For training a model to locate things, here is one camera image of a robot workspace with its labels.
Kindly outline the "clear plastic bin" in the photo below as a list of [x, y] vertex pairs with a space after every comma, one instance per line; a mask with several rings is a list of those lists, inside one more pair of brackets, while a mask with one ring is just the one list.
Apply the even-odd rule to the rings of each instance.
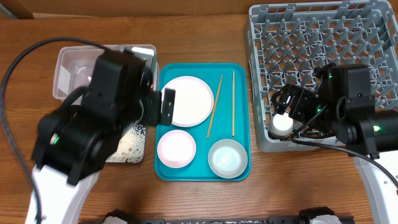
[[[145, 46], [156, 48], [151, 44], [127, 44], [128, 46]], [[119, 51], [120, 45], [108, 45], [107, 47]], [[96, 59], [103, 53], [102, 49], [94, 46], [72, 46], [60, 50], [53, 78], [53, 97], [63, 101], [74, 89], [79, 86], [87, 86], [91, 82], [91, 76]], [[159, 63], [152, 67], [152, 90], [159, 89]]]

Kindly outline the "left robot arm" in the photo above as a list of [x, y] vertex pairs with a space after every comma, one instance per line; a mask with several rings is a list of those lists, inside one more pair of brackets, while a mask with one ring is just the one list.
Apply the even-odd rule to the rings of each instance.
[[124, 134], [138, 124], [172, 123], [175, 92], [152, 89], [155, 65], [152, 49], [105, 50], [90, 84], [39, 121], [27, 223], [76, 223]]

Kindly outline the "large white plate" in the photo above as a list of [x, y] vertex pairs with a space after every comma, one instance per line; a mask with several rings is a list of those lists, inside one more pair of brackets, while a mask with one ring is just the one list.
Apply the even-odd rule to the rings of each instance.
[[188, 128], [196, 126], [209, 117], [214, 105], [211, 88], [202, 79], [193, 76], [177, 77], [162, 88], [175, 90], [172, 124]]

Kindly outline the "pink bowl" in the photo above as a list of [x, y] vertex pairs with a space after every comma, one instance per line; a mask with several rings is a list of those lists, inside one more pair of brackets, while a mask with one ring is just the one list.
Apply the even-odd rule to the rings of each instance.
[[195, 157], [197, 146], [186, 131], [172, 130], [165, 133], [157, 144], [157, 155], [167, 167], [178, 169], [187, 166]]

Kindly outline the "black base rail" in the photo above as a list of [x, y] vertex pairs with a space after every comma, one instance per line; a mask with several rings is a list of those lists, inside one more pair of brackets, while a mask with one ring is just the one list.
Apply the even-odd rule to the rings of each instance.
[[139, 224], [291, 224], [305, 223], [298, 215], [269, 216], [266, 218], [165, 220], [163, 218], [138, 219], [121, 210], [114, 210], [102, 219], [80, 221], [79, 224], [139, 223]]

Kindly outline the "grey dish rack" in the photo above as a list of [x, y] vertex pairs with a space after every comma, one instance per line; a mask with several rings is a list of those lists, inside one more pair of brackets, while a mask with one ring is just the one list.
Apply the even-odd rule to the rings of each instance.
[[244, 39], [263, 152], [302, 149], [269, 134], [271, 97], [286, 84], [315, 91], [317, 66], [367, 65], [376, 109], [397, 109], [397, 13], [388, 1], [256, 4], [249, 8]]

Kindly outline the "left wooden chopstick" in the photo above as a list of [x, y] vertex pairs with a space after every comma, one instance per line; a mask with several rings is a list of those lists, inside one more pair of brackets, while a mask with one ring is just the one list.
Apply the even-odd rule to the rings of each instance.
[[212, 109], [212, 114], [211, 114], [211, 119], [210, 119], [210, 123], [209, 123], [209, 127], [208, 127], [208, 132], [207, 132], [207, 135], [206, 135], [207, 139], [209, 139], [209, 137], [210, 137], [210, 133], [211, 133], [212, 125], [213, 125], [213, 120], [214, 120], [214, 117], [215, 117], [215, 111], [216, 111], [216, 107], [217, 107], [217, 103], [218, 103], [218, 98], [219, 98], [220, 91], [221, 91], [222, 81], [223, 81], [223, 74], [221, 74], [221, 76], [220, 76], [220, 82], [219, 82], [218, 89], [217, 89], [217, 92], [216, 92], [216, 98], [215, 98], [215, 102], [214, 102], [213, 109]]

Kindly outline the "grey bowl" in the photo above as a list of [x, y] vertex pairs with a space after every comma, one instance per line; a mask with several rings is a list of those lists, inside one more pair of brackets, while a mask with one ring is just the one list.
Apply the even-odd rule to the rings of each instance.
[[223, 179], [234, 179], [240, 176], [247, 168], [248, 162], [245, 148], [232, 139], [217, 141], [208, 153], [210, 169]]

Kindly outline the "white cup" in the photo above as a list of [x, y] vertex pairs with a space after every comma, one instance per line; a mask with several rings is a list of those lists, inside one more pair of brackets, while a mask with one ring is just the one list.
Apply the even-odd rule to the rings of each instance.
[[290, 136], [293, 126], [294, 121], [288, 113], [276, 114], [271, 119], [269, 132], [273, 137], [283, 139]]

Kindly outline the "wooden chopstick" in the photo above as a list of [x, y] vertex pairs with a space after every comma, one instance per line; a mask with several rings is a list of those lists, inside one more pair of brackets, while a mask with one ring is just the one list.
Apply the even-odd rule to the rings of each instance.
[[235, 136], [235, 71], [233, 71], [232, 84], [232, 137]]
[[207, 132], [207, 135], [206, 135], [207, 139], [209, 139], [209, 137], [210, 137], [210, 133], [211, 133], [212, 125], [213, 125], [213, 120], [214, 120], [214, 117], [215, 117], [215, 111], [216, 111], [216, 107], [217, 107], [217, 103], [218, 103], [218, 98], [219, 98], [220, 91], [221, 91], [222, 81], [223, 81], [223, 74], [221, 74], [221, 76], [220, 76], [220, 82], [219, 82], [218, 89], [217, 89], [217, 92], [216, 92], [216, 98], [215, 98], [215, 102], [214, 102], [213, 109], [212, 109], [212, 114], [211, 114], [211, 119], [210, 119], [210, 123], [209, 123], [209, 127], [208, 127], [208, 132]]

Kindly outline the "teal serving tray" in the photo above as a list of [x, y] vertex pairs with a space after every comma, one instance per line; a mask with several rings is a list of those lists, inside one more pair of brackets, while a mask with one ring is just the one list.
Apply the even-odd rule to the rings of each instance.
[[[235, 71], [235, 136], [232, 137], [232, 84], [233, 71]], [[170, 126], [158, 125], [156, 127], [155, 162], [156, 174], [168, 181], [241, 181], [251, 170], [251, 142], [248, 114], [248, 89], [246, 86], [246, 73], [242, 66], [236, 63], [172, 63], [160, 71], [159, 90], [174, 78], [193, 76], [202, 79], [211, 88], [216, 98], [216, 92], [223, 74], [220, 95], [215, 111], [215, 117], [209, 139], [206, 138], [211, 119], [210, 113], [204, 122], [183, 128], [171, 124]], [[174, 169], [164, 165], [157, 155], [157, 144], [160, 138], [172, 130], [188, 132], [195, 140], [197, 151], [195, 157], [187, 166]], [[232, 139], [240, 143], [248, 154], [248, 166], [245, 171], [234, 179], [218, 177], [210, 169], [208, 153], [219, 140]]]

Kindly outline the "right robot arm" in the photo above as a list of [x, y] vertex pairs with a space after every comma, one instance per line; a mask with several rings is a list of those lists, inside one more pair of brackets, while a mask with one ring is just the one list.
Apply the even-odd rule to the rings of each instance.
[[397, 223], [397, 111], [376, 111], [366, 65], [330, 63], [314, 73], [318, 90], [286, 84], [271, 98], [275, 113], [302, 123], [292, 142], [352, 156], [373, 222]]

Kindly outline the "right wooden chopstick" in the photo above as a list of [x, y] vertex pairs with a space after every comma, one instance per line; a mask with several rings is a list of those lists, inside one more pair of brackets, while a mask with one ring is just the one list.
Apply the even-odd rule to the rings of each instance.
[[232, 137], [235, 136], [235, 71], [233, 71], [232, 84]]

